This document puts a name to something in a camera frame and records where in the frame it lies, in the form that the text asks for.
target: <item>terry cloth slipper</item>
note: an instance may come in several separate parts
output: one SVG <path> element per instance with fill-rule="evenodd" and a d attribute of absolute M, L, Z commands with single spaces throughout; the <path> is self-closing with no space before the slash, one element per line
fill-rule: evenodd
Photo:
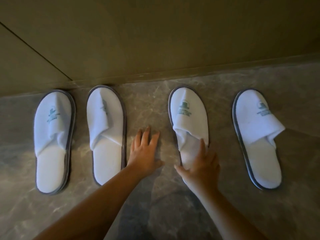
<path fill-rule="evenodd" d="M 238 93 L 232 119 L 252 182 L 262 190 L 277 188 L 282 176 L 274 138 L 285 127 L 270 112 L 263 95 L 254 89 Z"/>
<path fill-rule="evenodd" d="M 127 117 L 125 105 L 112 88 L 91 89 L 87 103 L 93 175 L 103 185 L 126 166 Z"/>
<path fill-rule="evenodd" d="M 175 88 L 169 96 L 170 122 L 176 133 L 180 164 L 190 169 L 203 138 L 209 145 L 209 129 L 206 108 L 198 93 L 191 87 Z"/>
<path fill-rule="evenodd" d="M 75 101 L 62 90 L 48 93 L 38 106 L 34 117 L 34 150 L 36 186 L 42 193 L 55 194 L 67 182 L 75 116 Z"/>

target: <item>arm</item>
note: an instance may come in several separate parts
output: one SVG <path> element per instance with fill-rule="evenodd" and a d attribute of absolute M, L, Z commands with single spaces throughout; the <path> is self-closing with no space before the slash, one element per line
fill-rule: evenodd
<path fill-rule="evenodd" d="M 128 165 L 34 240 L 103 239 L 131 191 L 164 165 L 155 161 L 160 133 L 149 142 L 150 127 L 139 130 L 131 144 Z"/>
<path fill-rule="evenodd" d="M 207 210 L 223 239 L 266 240 L 259 232 L 218 190 L 220 165 L 217 154 L 206 147 L 201 140 L 199 153 L 189 170 L 175 166 L 186 185 L 199 198 Z"/>

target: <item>hand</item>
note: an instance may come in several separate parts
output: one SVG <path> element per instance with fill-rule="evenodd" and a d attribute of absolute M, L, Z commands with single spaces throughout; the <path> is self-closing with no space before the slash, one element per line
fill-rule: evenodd
<path fill-rule="evenodd" d="M 189 189 L 198 197 L 218 193 L 219 159 L 212 148 L 206 153 L 206 145 L 200 140 L 200 149 L 189 170 L 174 166 Z"/>
<path fill-rule="evenodd" d="M 134 170 L 142 178 L 152 174 L 157 168 L 165 164 L 164 161 L 155 161 L 155 152 L 158 144 L 160 132 L 155 133 L 149 142 L 150 126 L 148 126 L 142 135 L 139 129 L 136 137 L 131 143 L 130 157 L 128 166 L 132 166 Z"/>

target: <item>marble floor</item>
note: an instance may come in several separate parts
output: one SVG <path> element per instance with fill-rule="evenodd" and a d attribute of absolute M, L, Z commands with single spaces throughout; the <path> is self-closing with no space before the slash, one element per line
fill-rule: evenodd
<path fill-rule="evenodd" d="M 167 101 L 180 84 L 193 86 L 208 110 L 221 163 L 221 192 L 270 239 L 319 239 L 319 79 L 320 63 L 312 63 L 116 86 L 126 105 L 128 145 L 139 128 L 151 125 L 161 131 L 157 157 L 166 165 L 135 188 L 106 239 L 221 239 L 174 169 L 179 157 Z M 283 175 L 277 190 L 262 191 L 250 181 L 234 131 L 231 105 L 237 92 L 248 87 L 264 93 L 287 128 L 275 140 Z M 89 90 L 70 91 L 77 104 L 71 175 L 66 189 L 54 196 L 35 188 L 33 118 L 43 94 L 0 98 L 1 240 L 32 239 L 98 188 L 86 124 Z"/>

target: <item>hotel slipper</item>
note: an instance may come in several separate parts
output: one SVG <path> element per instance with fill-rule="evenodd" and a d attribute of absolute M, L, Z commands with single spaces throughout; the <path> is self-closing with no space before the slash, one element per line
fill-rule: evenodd
<path fill-rule="evenodd" d="M 103 185 L 126 165 L 126 109 L 118 93 L 105 85 L 91 89 L 87 121 L 93 175 Z"/>
<path fill-rule="evenodd" d="M 254 89 L 238 93 L 232 119 L 251 181 L 262 190 L 277 188 L 282 176 L 274 138 L 285 127 L 270 112 L 263 95 Z"/>
<path fill-rule="evenodd" d="M 200 139 L 203 138 L 206 147 L 209 145 L 206 108 L 193 88 L 180 86 L 170 93 L 168 110 L 177 138 L 180 164 L 190 169 L 200 149 Z"/>
<path fill-rule="evenodd" d="M 62 90 L 46 94 L 35 113 L 36 186 L 42 193 L 55 194 L 67 182 L 75 115 L 72 96 Z"/>

